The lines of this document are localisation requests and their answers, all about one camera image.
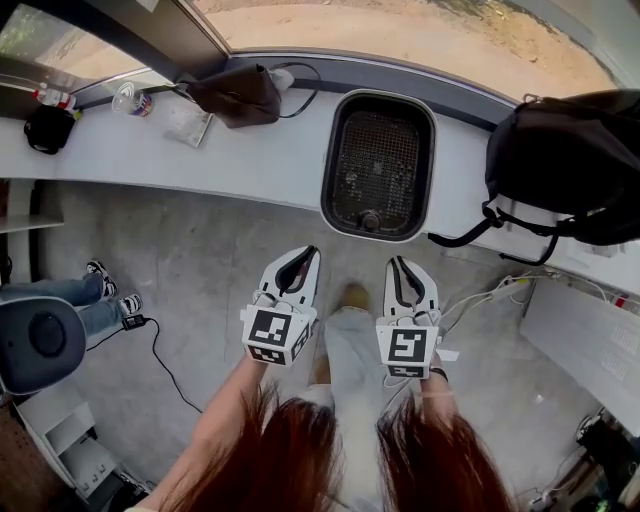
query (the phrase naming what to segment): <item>cabinet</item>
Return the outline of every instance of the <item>cabinet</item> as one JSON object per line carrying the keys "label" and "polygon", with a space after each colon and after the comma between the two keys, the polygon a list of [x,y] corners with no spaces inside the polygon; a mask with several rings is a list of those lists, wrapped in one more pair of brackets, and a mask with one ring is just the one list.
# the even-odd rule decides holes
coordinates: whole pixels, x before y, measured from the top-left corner
{"label": "cabinet", "polygon": [[18,412],[47,463],[83,498],[116,468],[109,451],[89,435],[93,415],[68,380],[32,396]]}

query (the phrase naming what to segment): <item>ground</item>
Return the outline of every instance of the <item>ground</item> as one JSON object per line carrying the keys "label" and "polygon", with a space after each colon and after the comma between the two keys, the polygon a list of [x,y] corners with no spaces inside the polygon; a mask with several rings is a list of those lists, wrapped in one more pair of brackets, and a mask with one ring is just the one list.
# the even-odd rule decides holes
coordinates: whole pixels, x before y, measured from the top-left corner
{"label": "ground", "polygon": [[[314,301],[320,326],[354,280],[370,291],[374,317],[381,316],[384,269],[398,253],[435,280],[442,309],[523,271],[495,252],[442,250],[426,235],[401,248],[346,237],[317,212],[252,201],[48,183],[43,202],[46,213],[59,202],[65,219],[64,226],[40,232],[44,275],[77,278],[98,257],[123,295],[142,296],[143,313],[162,327],[158,353],[201,408],[243,354],[240,310],[265,266],[287,250],[320,249]],[[458,362],[444,366],[461,413],[487,444],[509,493],[526,501],[535,496],[533,487],[550,485],[575,451],[577,425],[598,404],[519,334],[521,314],[522,306],[508,298],[471,310],[445,340],[460,351]],[[269,370],[285,396],[306,389],[321,327],[317,333],[291,369]],[[89,403],[100,441],[135,474],[157,482],[185,448],[198,414],[151,354],[154,334],[153,324],[120,333],[87,353],[70,379]],[[93,338],[90,345],[100,336]]]}

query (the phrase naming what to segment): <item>jeans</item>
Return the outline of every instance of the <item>jeans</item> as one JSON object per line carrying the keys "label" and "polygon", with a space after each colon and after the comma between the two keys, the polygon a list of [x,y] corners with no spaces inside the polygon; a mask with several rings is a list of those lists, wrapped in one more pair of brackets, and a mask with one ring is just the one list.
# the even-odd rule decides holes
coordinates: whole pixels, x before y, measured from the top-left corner
{"label": "jeans", "polygon": [[[393,399],[396,407],[402,397],[404,379],[387,377],[380,360],[375,321],[368,311],[345,307],[333,313],[324,324],[331,384],[316,384],[300,398],[333,408],[342,439],[344,475],[340,504],[358,512],[383,509],[383,486],[379,473],[378,418]],[[337,505],[335,510],[344,510]]]}
{"label": "jeans", "polygon": [[82,279],[62,281],[43,280],[37,283],[6,284],[0,288],[0,300],[7,301],[24,297],[57,297],[72,306],[88,306],[79,311],[87,336],[118,325],[124,313],[117,299],[100,302],[103,293],[100,274],[87,274]]}

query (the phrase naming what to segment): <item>shoe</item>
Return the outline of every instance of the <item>shoe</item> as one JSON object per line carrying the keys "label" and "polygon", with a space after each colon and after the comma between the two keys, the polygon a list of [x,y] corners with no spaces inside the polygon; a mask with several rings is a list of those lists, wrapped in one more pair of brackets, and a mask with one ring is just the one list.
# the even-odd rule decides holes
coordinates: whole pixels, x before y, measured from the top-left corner
{"label": "shoe", "polygon": [[331,384],[331,367],[327,354],[320,356],[313,362],[313,383]]}
{"label": "shoe", "polygon": [[604,416],[604,407],[601,407],[600,410],[593,416],[585,416],[583,420],[580,422],[580,425],[578,425],[578,429],[576,430],[576,435],[575,435],[576,442],[580,443],[580,440],[589,431],[589,429],[599,421],[602,421],[603,416]]}
{"label": "shoe", "polygon": [[124,316],[135,315],[142,309],[142,299],[137,293],[129,295],[124,299],[120,299],[118,303],[120,304],[120,308],[122,309]]}
{"label": "shoe", "polygon": [[349,283],[342,291],[337,309],[351,307],[369,311],[370,302],[369,292],[364,286],[360,283]]}
{"label": "shoe", "polygon": [[104,298],[110,299],[118,295],[118,285],[111,279],[107,269],[98,260],[91,260],[87,263],[87,274],[100,274],[102,276],[102,281],[104,282],[102,296]]}

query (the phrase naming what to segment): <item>long hair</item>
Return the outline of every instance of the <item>long hair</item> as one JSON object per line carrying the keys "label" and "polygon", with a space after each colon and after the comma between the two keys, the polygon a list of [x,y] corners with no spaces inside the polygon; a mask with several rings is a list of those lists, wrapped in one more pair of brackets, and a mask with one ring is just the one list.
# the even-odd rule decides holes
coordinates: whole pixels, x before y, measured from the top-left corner
{"label": "long hair", "polygon": [[299,399],[281,404],[267,388],[245,403],[235,443],[213,454],[195,485],[161,510],[327,512],[340,481],[335,433],[331,409]]}
{"label": "long hair", "polygon": [[[267,420],[268,412],[273,409]],[[471,426],[423,417],[413,399],[377,425],[385,510],[506,512],[504,487]],[[162,512],[328,512],[341,471],[336,420],[330,409],[274,388],[246,404],[236,442],[214,454],[199,480]]]}
{"label": "long hair", "polygon": [[413,398],[378,421],[386,510],[515,510],[476,433],[460,416],[445,425]]}

